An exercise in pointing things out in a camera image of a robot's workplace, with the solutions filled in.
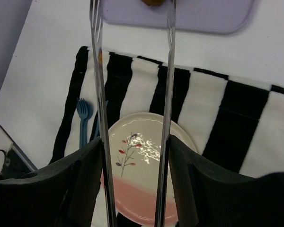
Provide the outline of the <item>brown chocolate croissant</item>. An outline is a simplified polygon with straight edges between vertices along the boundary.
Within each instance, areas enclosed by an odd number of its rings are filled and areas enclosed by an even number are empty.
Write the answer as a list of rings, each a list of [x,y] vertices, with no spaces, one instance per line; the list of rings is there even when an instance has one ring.
[[[145,3],[147,6],[158,7],[162,5],[165,0],[142,0],[142,2]]]

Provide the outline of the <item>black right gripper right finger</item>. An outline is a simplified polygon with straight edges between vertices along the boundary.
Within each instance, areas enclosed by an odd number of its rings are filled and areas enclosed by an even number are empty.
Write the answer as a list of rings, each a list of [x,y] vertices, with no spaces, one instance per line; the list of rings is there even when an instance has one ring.
[[[229,171],[170,136],[169,166],[181,227],[284,227],[284,172]]]

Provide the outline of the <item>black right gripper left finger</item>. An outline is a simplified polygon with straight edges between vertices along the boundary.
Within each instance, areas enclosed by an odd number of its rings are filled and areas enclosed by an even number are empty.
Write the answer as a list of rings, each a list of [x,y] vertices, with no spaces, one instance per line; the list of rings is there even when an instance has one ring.
[[[0,180],[0,227],[89,227],[102,173],[100,139],[19,179]]]

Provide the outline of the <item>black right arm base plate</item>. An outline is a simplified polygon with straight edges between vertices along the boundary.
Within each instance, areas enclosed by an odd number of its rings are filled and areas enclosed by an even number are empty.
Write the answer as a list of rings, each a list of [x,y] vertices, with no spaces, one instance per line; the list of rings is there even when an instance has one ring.
[[[14,143],[8,150],[0,149],[0,180],[18,179],[35,170],[34,164]]]

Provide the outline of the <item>metal serving tongs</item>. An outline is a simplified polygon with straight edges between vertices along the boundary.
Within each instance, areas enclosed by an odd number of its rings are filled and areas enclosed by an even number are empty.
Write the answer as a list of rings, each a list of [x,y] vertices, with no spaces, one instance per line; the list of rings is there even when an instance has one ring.
[[[103,28],[103,3],[100,0],[90,1],[89,19],[91,25],[91,43],[94,61],[94,76],[95,87],[97,94],[98,106],[98,124],[100,139],[103,143],[103,157],[104,157],[104,184],[106,195],[106,211],[107,222],[110,227],[117,225],[115,213],[115,196],[112,175],[112,165],[109,146],[109,134],[107,123],[107,109],[105,105],[105,86],[103,77],[103,63],[102,63],[102,28]],[[172,115],[172,99],[174,86],[174,59],[175,59],[175,39],[176,39],[176,1],[169,1],[169,10],[167,16],[167,33],[169,43],[169,58],[167,69],[165,106],[163,115],[161,150],[160,150],[160,165],[158,176],[158,187],[156,196],[155,221],[156,227],[163,227],[165,225],[165,211],[166,211],[166,196],[167,196],[167,175],[168,175],[168,161],[169,161],[169,136]]]

